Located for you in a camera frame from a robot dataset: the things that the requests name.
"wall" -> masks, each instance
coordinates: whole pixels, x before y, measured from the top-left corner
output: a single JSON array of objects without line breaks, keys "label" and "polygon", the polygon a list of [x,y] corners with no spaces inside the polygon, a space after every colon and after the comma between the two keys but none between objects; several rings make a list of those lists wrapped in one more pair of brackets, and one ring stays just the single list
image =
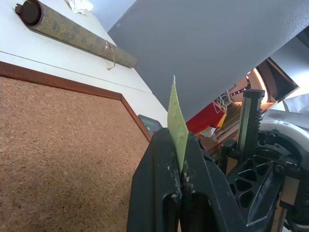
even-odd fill
[{"label": "wall", "polygon": [[[308,47],[306,47],[298,38],[295,37],[270,57],[299,86],[299,89],[287,98],[309,93]],[[283,103],[278,103],[273,106],[272,109],[284,110]]]},{"label": "wall", "polygon": [[106,31],[109,31],[136,0],[90,0],[93,13]]},{"label": "wall", "polygon": [[309,25],[309,0],[137,0],[109,31],[167,109],[185,120]]}]

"black plastic jaw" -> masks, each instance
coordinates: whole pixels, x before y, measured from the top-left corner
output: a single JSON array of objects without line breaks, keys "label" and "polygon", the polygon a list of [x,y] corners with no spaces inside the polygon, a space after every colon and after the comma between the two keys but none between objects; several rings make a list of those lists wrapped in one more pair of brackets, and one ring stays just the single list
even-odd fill
[{"label": "black plastic jaw", "polygon": [[134,173],[127,232],[176,232],[181,195],[174,142],[162,128]]},{"label": "black plastic jaw", "polygon": [[188,137],[181,184],[183,232],[246,231],[225,175],[192,134]]}]

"screw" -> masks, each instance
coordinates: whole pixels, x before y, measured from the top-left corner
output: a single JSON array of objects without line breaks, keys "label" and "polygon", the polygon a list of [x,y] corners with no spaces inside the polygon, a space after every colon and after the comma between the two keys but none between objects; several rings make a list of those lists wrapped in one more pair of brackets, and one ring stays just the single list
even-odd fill
[{"label": "screw", "polygon": [[275,171],[278,173],[282,173],[283,172],[283,167],[281,165],[276,165],[275,166]]},{"label": "screw", "polygon": [[269,133],[269,134],[267,135],[267,140],[269,140],[269,141],[272,141],[272,140],[274,140],[275,138],[276,138],[276,135],[273,134],[273,133]]},{"label": "screw", "polygon": [[266,141],[265,141],[265,140],[259,141],[259,145],[260,145],[260,146],[264,146],[265,144],[266,144]]}]

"gray ceiling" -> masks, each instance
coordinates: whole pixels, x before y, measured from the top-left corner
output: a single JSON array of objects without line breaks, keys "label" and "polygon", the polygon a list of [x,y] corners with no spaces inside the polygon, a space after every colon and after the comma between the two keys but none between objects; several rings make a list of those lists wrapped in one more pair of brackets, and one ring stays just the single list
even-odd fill
[{"label": "gray ceiling", "polygon": [[137,0],[109,31],[165,108],[185,120],[309,25],[309,0]]}]

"cork board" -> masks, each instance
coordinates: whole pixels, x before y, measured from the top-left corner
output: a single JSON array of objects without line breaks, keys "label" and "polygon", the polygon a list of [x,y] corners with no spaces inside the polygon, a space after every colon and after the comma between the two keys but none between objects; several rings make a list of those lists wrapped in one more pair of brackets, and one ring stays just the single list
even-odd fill
[{"label": "cork board", "polygon": [[126,231],[147,146],[121,101],[0,77],[0,231]]}]

